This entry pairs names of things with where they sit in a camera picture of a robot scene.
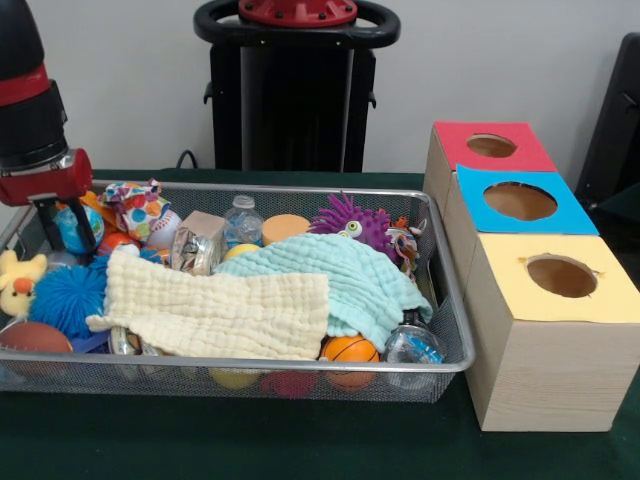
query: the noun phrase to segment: googly eye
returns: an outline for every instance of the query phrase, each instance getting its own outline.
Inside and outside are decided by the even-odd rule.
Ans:
[[[355,220],[347,223],[346,232],[351,238],[357,238],[362,234],[362,225]]]

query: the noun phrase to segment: plush duck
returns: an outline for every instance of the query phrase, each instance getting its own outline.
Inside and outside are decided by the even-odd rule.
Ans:
[[[25,262],[20,262],[13,250],[0,255],[0,309],[14,317],[26,315],[33,300],[33,287],[46,271],[44,255]]]

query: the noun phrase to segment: wire mesh basket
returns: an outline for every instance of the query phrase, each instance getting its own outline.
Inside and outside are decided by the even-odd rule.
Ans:
[[[97,182],[99,192],[108,183]],[[193,210],[223,215],[233,197],[251,195],[264,217],[292,213],[311,218],[327,206],[327,195],[344,191],[364,208],[384,208],[412,225],[426,219],[419,238],[418,287],[431,302],[429,328],[447,347],[443,364],[340,363],[251,359],[47,354],[0,351],[0,390],[29,392],[308,398],[360,401],[437,401],[457,372],[474,359],[469,323],[462,304],[438,209],[430,197],[413,191],[284,188],[165,183],[162,196],[186,218]],[[32,208],[21,209],[0,246],[24,258],[48,253],[48,243]],[[359,385],[360,388],[344,385]]]

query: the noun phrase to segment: clear plastic bottle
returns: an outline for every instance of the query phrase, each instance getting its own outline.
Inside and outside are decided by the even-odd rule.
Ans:
[[[254,210],[256,202],[246,195],[236,195],[233,208],[224,214],[224,239],[227,248],[241,243],[262,246],[262,217]]]

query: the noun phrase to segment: wooden box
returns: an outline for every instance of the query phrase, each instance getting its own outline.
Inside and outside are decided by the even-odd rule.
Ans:
[[[463,293],[478,244],[476,232],[598,234],[558,173],[461,165],[451,180],[444,224]]]
[[[479,234],[465,298],[485,431],[606,431],[640,362],[640,293],[604,241]]]
[[[436,122],[423,190],[435,199],[443,217],[457,165],[484,170],[556,171],[526,123]]]

